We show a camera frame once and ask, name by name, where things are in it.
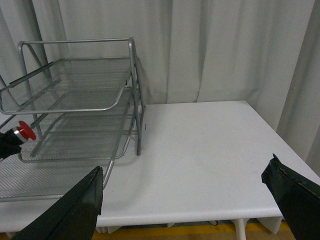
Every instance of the white table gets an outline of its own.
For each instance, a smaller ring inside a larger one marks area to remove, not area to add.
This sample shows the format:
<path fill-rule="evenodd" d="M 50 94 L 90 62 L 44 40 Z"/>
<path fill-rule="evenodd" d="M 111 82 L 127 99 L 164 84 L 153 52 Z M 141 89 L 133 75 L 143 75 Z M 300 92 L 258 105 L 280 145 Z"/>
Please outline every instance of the white table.
<path fill-rule="evenodd" d="M 148 105 L 142 153 L 135 138 L 116 160 L 97 229 L 233 220 L 244 240 L 248 219 L 276 233 L 282 214 L 261 174 L 276 154 L 317 184 L 320 178 L 245 102 Z M 0 232 L 21 230 L 55 200 L 0 203 Z"/>

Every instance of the curtain fold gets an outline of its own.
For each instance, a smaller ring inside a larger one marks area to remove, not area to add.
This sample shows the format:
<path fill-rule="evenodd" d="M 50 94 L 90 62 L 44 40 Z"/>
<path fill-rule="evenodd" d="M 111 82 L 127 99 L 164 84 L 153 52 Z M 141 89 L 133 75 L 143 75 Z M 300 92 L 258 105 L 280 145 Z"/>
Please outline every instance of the curtain fold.
<path fill-rule="evenodd" d="M 147 104 L 245 100 L 316 166 L 319 2 L 2 1 L 0 74 L 9 81 L 21 76 L 20 40 L 134 37 Z M 127 48 L 64 44 L 46 45 L 46 56 L 37 52 L 52 61 L 127 55 Z M 30 61 L 28 69 L 35 68 Z"/>

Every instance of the floor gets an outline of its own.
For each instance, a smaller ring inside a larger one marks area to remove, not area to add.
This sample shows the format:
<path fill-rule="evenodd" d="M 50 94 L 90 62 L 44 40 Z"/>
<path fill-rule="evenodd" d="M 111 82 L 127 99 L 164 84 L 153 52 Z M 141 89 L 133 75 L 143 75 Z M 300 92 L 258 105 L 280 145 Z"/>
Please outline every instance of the floor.
<path fill-rule="evenodd" d="M 272 234 L 260 223 L 248 223 L 247 240 L 295 240 L 286 222 L 277 234 Z M 0 233 L 0 240 L 9 238 Z M 111 234 L 95 232 L 92 240 L 236 240 L 233 224 L 181 225 L 174 227 L 122 228 Z"/>

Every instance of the metal mesh desk tray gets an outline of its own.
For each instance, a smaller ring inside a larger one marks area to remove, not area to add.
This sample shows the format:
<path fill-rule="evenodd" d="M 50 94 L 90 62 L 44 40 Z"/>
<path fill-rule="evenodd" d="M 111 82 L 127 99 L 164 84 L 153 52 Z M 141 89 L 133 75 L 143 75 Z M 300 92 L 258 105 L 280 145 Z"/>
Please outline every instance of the metal mesh desk tray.
<path fill-rule="evenodd" d="M 19 114 L 11 117 L 0 130 L 6 132 L 18 125 L 19 120 L 34 129 L 36 141 L 26 142 L 19 154 L 23 162 L 110 159 L 121 136 L 119 157 L 124 154 L 132 132 L 133 118 L 127 117 L 131 93 L 131 88 L 126 87 L 117 106 L 109 111 L 43 113 L 36 120 L 32 114 Z"/>
<path fill-rule="evenodd" d="M 0 167 L 0 202 L 59 198 L 96 166 L 105 176 L 110 165 L 105 159 L 23 164 L 10 156 Z"/>
<path fill-rule="evenodd" d="M 37 114 L 109 110 L 118 103 L 130 77 L 128 57 L 60 59 L 0 90 L 1 111 Z"/>

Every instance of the red knob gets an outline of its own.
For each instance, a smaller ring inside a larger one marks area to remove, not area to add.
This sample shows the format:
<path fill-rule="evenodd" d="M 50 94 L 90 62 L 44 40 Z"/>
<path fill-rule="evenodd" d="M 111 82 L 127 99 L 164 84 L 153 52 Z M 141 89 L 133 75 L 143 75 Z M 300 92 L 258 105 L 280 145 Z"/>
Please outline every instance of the red knob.
<path fill-rule="evenodd" d="M 24 121 L 19 121 L 20 126 L 17 127 L 19 133 L 26 139 L 36 140 L 37 137 L 31 127 L 28 126 Z"/>

